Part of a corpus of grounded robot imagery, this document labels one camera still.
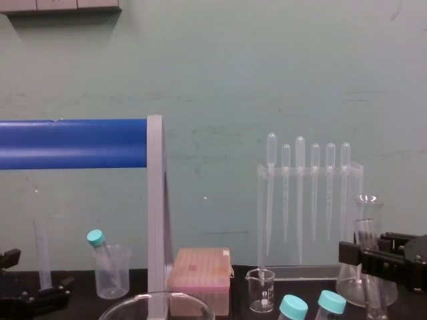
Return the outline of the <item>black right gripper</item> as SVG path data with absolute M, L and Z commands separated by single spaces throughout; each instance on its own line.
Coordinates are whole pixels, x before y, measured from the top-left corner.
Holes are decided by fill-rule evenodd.
M 401 255 L 385 251 L 404 251 Z M 380 235 L 380 251 L 341 241 L 338 260 L 362 266 L 362 273 L 375 277 L 405 277 L 407 290 L 426 294 L 426 235 L 401 233 Z

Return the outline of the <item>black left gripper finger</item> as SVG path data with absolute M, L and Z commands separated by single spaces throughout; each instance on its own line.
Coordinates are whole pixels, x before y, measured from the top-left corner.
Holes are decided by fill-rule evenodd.
M 58 285 L 38 291 L 20 290 L 18 295 L 19 317 L 37 317 L 66 309 L 75 279 L 66 277 Z
M 0 256 L 1 274 L 6 272 L 7 269 L 18 265 L 20 256 L 20 249 L 11 249 L 2 253 Z

